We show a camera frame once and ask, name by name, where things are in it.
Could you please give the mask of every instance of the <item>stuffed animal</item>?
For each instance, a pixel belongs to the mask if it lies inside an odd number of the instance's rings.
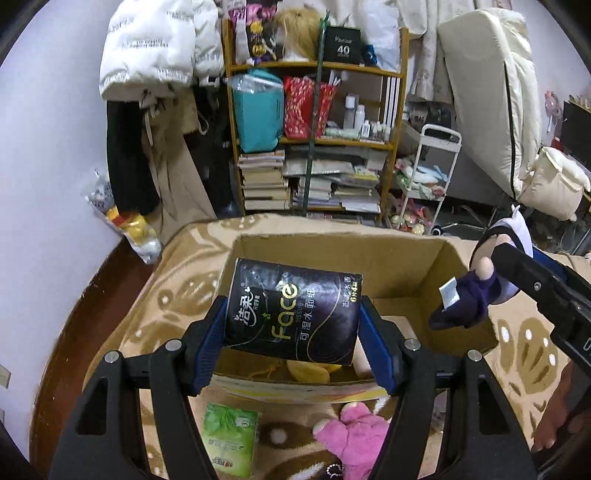
[[[317,442],[343,462],[343,480],[365,480],[382,448],[388,422],[364,403],[347,403],[340,420],[321,420],[312,433]]]
[[[287,369],[291,376],[300,383],[330,383],[330,374],[340,369],[340,365],[288,360]]]
[[[442,304],[431,314],[429,326],[433,330],[451,327],[473,327],[486,318],[489,305],[498,305],[511,299],[519,289],[505,278],[497,275],[491,256],[495,247],[510,243],[529,257],[533,257],[530,233],[519,207],[513,213],[495,223],[486,236],[477,244],[470,268],[466,275],[454,278],[440,288]]]

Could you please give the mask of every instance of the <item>green wet wipes package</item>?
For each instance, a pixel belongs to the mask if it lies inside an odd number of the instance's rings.
[[[256,441],[258,413],[207,404],[201,437],[216,470],[248,478]]]

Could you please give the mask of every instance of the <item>white bag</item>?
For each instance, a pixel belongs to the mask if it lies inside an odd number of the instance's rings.
[[[384,0],[357,2],[355,27],[361,29],[361,38],[374,46],[378,67],[397,72],[400,69],[400,31],[398,8],[385,5]]]

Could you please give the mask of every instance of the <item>white wall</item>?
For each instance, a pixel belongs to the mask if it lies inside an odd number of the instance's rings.
[[[554,92],[562,105],[569,95],[581,95],[591,85],[591,75],[566,33],[541,3],[537,0],[513,0],[513,9],[522,14],[527,22],[538,78],[542,142],[549,145],[554,135],[546,131],[546,90]]]
[[[28,457],[33,402],[72,307],[118,242],[83,199],[106,168],[102,46],[119,0],[50,0],[0,66],[0,387]]]

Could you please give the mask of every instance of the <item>black box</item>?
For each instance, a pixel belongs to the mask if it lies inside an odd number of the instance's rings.
[[[259,355],[350,365],[357,340],[359,274],[238,259],[224,344]]]
[[[324,61],[361,63],[361,30],[346,27],[327,27],[324,41]]]

